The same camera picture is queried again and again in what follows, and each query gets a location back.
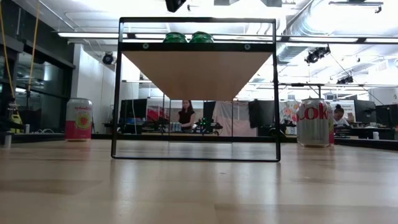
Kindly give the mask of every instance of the wall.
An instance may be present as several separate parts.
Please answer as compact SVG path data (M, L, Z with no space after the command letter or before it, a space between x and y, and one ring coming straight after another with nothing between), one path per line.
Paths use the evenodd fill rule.
M111 116L114 99L115 73L76 44L73 63L71 97L87 98L93 102L95 131L104 133L104 125Z
M21 42L25 40L33 42L36 16L29 14L12 0L2 0L1 6L4 20L4 33ZM42 21L39 21L37 28L37 46L67 62L73 62L73 44L68 44L66 38L59 37L53 28Z
M71 97L87 98L93 102L95 131L105 133L103 123L110 122L114 105L115 71L87 53L81 44L75 45ZM125 56L122 57L122 80L139 80L140 71ZM138 83L121 82L119 99L138 98Z

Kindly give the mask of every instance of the track light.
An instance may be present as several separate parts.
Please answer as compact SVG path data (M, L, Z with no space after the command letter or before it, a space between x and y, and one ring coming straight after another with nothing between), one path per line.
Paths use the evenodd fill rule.
M308 64L316 63L326 55L330 54L329 45L327 47L317 47L315 50L308 51L308 56L304 59Z
M337 80L336 84L349 84L349 83L353 83L354 82L354 78L351 75L348 75L344 78L340 78L339 80Z
M113 57L112 52L106 52L105 56L102 58L102 62L105 65L112 65L112 63L115 61L115 58Z

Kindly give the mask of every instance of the rectangular frame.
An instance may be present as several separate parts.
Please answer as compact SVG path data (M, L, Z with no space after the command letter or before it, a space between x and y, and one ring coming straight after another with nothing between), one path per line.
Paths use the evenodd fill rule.
M272 65L273 65L273 86L274 86L274 110L275 120L279 121L279 82L278 82L278 71L277 71L277 56L276 56L276 20L275 19L251 19L251 18L212 18L212 17L122 17L119 20L119 37L118 37L118 54L116 59L116 84L114 92L114 108L119 108L119 94L121 85L121 60L123 51L142 51L149 50L143 43L127 43L123 42L123 30L124 23L126 22L217 22L217 23L268 23L272 24L272 42L269 43L255 43L250 44L250 48L247 48L247 44L241 43L214 43L208 44L173 44L173 43L151 43L150 50L157 51L249 51L249 52L272 52ZM276 136L273 138L267 138L264 142L275 142L275 159L212 159L212 158L184 158L184 157L119 157L116 155L116 144L118 139L123 139L122 136L118 135L118 110L113 110L113 125L112 125L112 144L111 144L111 157L114 159L161 159L161 160L201 160L201 161L246 161L246 162L279 162L280 161L280 125L279 122L275 122ZM234 137L228 138L229 141L233 141ZM161 136L158 140L169 141L170 136L167 139Z

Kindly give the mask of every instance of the table surface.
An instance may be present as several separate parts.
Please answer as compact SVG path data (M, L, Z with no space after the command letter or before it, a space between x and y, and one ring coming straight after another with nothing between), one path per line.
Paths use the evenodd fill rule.
M273 144L118 141L121 153L259 157ZM1 224L396 224L398 153L282 145L280 163L131 161L111 141L0 149Z

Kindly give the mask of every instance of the speaker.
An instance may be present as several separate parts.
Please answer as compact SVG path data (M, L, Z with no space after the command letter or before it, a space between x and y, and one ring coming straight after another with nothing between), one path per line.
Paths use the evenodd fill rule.
M282 0L261 0L267 7L282 7Z
M177 12L177 10L185 3L187 0L166 0L167 10L169 12Z

